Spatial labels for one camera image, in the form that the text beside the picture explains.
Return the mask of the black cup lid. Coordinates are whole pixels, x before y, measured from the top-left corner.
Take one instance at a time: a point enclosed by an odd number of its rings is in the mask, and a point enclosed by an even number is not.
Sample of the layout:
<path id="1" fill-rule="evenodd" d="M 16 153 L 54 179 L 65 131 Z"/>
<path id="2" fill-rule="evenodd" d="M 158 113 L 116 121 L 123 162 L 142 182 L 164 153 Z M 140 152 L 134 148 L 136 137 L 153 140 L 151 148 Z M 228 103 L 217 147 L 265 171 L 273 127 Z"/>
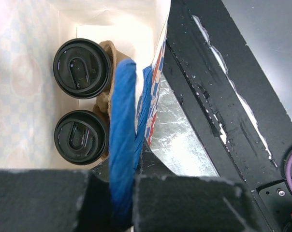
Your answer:
<path id="1" fill-rule="evenodd" d="M 72 39 L 60 46 L 53 61 L 58 86 L 76 99 L 99 96 L 107 84 L 107 54 L 99 44 L 88 39 Z"/>
<path id="2" fill-rule="evenodd" d="M 109 118 L 102 112 L 71 111 L 56 124 L 54 143 L 66 161 L 92 164 L 108 155 Z"/>

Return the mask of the cardboard cup carrier tray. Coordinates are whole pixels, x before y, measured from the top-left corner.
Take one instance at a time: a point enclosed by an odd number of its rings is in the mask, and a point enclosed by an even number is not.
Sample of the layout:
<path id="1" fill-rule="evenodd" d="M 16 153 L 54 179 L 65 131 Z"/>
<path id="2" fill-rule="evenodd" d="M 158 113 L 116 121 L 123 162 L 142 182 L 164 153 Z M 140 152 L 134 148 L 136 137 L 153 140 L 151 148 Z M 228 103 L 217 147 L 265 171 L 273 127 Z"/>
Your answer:
<path id="1" fill-rule="evenodd" d="M 107 142 L 109 141 L 110 121 L 111 121 L 111 107 L 112 94 L 115 88 L 115 74 L 116 68 L 121 61 L 129 59 L 130 57 L 118 51 L 112 41 L 103 41 L 99 45 L 107 54 L 107 61 L 109 61 L 109 70 L 107 73 L 107 84 L 103 92 L 96 97 L 96 103 L 93 107 L 93 112 L 99 116 L 103 121 L 104 127 L 107 130 Z"/>

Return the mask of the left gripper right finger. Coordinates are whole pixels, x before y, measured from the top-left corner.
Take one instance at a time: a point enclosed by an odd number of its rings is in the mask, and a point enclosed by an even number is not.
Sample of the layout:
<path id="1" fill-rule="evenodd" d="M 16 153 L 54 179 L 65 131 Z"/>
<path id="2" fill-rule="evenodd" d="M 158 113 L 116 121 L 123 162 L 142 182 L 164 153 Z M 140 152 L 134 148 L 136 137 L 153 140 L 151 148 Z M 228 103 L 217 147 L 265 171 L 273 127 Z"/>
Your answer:
<path id="1" fill-rule="evenodd" d="M 146 139 L 143 141 L 142 153 L 135 171 L 135 177 L 167 177 L 176 176 L 151 150 Z"/>

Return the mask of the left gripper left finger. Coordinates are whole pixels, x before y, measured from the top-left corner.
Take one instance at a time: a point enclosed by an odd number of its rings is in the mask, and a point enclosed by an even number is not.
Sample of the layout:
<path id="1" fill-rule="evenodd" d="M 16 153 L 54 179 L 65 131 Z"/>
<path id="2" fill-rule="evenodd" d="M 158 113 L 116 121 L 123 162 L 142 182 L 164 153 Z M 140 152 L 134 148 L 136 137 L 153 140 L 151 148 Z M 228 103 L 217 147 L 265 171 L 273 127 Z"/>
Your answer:
<path id="1" fill-rule="evenodd" d="M 105 182 L 109 183 L 109 159 L 105 159 L 89 170 L 89 183 Z"/>

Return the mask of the paper takeout bag blue handles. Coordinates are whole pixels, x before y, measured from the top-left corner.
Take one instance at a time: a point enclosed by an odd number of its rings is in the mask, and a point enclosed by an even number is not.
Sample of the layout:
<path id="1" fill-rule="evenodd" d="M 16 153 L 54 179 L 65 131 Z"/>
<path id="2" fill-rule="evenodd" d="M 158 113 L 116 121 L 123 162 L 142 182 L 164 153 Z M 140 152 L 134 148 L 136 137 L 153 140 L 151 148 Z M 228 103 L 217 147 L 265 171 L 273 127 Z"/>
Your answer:
<path id="1" fill-rule="evenodd" d="M 169 0 L 0 0 L 0 232 L 129 227 Z"/>

